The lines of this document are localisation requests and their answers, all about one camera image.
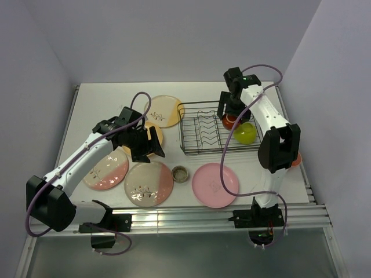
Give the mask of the speckled ceramic cup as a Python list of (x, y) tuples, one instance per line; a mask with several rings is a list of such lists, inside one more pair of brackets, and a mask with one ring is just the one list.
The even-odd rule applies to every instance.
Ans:
[(182, 184), (188, 180), (189, 173), (186, 167), (184, 166), (175, 166), (172, 168), (172, 177), (174, 182)]

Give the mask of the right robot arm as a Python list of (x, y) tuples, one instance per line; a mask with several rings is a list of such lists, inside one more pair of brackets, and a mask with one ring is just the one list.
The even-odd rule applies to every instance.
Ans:
[(299, 154), (301, 130), (291, 124), (273, 105), (256, 75), (244, 75), (238, 67), (230, 68), (223, 74), (228, 90), (221, 92), (217, 116), (236, 116), (237, 121), (254, 117), (260, 126), (263, 139), (257, 155), (263, 168), (263, 190), (253, 192), (251, 211), (252, 222), (265, 225), (271, 218), (270, 208), (281, 198), (279, 190), (283, 178)]

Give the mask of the pink plastic cup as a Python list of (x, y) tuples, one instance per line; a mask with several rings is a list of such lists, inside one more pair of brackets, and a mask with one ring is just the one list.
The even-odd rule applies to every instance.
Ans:
[(297, 155), (296, 160), (294, 160), (294, 161), (292, 162), (291, 167), (297, 167), (297, 166), (299, 166), (301, 163), (302, 163), (302, 157), (301, 157), (301, 153), (299, 152), (298, 155)]

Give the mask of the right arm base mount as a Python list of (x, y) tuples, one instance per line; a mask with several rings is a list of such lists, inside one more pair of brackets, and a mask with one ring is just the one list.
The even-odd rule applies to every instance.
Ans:
[(235, 229), (253, 229), (249, 231), (249, 241), (254, 248), (262, 250), (273, 245), (286, 235), (287, 206), (284, 203), (284, 212), (278, 203), (271, 207), (261, 207), (256, 198), (249, 209), (234, 210), (228, 219)]

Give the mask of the red black mug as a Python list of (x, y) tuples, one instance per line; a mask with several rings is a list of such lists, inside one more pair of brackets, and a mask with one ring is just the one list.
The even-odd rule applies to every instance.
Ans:
[(231, 130), (236, 121), (237, 117), (229, 114), (224, 114), (221, 120), (223, 127), (227, 130)]

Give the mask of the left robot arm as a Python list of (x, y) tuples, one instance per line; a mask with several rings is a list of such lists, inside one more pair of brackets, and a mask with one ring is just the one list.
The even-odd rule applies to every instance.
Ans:
[(112, 227), (112, 208), (103, 202), (73, 203), (70, 196), (88, 172), (118, 147), (130, 148), (133, 162), (148, 163), (148, 155), (164, 157), (155, 128), (146, 130), (144, 119), (127, 123), (119, 117), (99, 122), (67, 160), (43, 177), (32, 176), (26, 183), (26, 230), (31, 236), (30, 218), (60, 232), (71, 224), (92, 224), (99, 231)]

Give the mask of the lime green bowl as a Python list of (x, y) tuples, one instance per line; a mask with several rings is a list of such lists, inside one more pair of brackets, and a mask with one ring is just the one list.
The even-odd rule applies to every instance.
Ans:
[(257, 130), (250, 122), (240, 124), (233, 132), (234, 138), (241, 144), (249, 145), (255, 142)]

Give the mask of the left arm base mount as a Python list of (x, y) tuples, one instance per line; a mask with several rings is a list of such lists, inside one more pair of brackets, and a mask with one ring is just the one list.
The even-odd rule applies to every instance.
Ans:
[[(100, 201), (94, 200), (93, 202), (102, 205), (104, 207), (105, 214), (102, 220), (98, 224), (91, 222), (83, 223), (79, 226), (79, 233), (98, 233), (107, 232), (112, 233), (113, 236), (109, 236), (108, 239), (99, 238), (98, 236), (91, 236), (90, 244), (94, 252), (106, 256), (121, 255), (128, 252), (132, 246), (131, 238), (124, 234), (124, 232), (130, 232), (132, 226), (132, 215), (131, 214), (114, 214), (114, 209)], [(124, 237), (128, 240), (128, 246), (123, 251), (118, 253), (108, 253), (104, 249), (113, 248), (116, 239)]]

